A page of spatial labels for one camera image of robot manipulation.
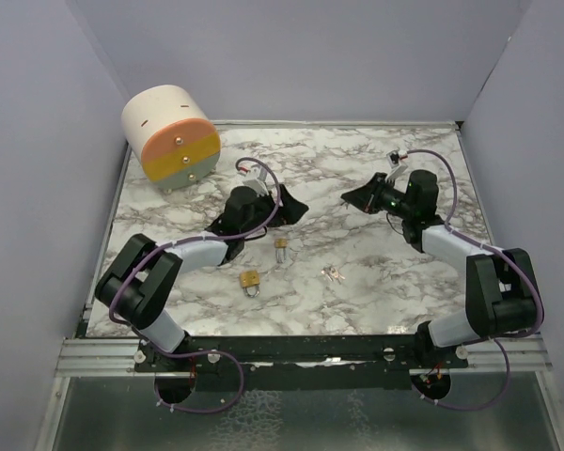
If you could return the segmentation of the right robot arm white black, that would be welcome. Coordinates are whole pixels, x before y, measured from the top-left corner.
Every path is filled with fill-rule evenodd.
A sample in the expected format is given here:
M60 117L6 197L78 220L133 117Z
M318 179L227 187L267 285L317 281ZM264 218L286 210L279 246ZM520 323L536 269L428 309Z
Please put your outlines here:
M528 253L488 247L450 228L436 212L438 193L436 175L416 170L403 192L385 173L376 173L366 185L341 196L364 213L385 211L399 217L408 244L465 277L463 309L417 327L413 355L424 367L438 365L460 345L526 337L543 319Z

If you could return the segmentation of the small brass long-shackle padlock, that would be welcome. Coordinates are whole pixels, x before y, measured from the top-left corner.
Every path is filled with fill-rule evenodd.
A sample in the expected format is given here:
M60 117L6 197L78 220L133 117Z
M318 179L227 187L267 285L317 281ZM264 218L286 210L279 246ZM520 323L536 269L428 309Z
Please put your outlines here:
M284 263L287 259L288 240L278 238L274 241L275 258L277 263Z

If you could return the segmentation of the small silver key bunch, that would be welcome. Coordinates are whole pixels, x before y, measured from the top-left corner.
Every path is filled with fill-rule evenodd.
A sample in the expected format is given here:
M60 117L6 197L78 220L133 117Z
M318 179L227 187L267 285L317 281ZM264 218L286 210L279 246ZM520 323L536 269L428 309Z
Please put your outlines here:
M342 283L345 280L345 277L333 266L324 267L321 273L330 281Z

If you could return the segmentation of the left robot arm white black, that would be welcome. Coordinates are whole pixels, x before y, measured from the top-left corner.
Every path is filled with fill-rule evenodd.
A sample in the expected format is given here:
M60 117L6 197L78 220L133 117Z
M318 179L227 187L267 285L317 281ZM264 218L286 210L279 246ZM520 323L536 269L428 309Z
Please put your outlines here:
M187 332L165 311L174 282L181 273L229 263L254 229L298 223L308 205L295 199L285 185L280 186L280 195L276 204L270 193L259 195L238 186L230 192L223 212L197 240L183 239L168 248L141 233L133 235L99 280L95 299L158 347L156 359L164 368L183 368L189 357L182 342Z

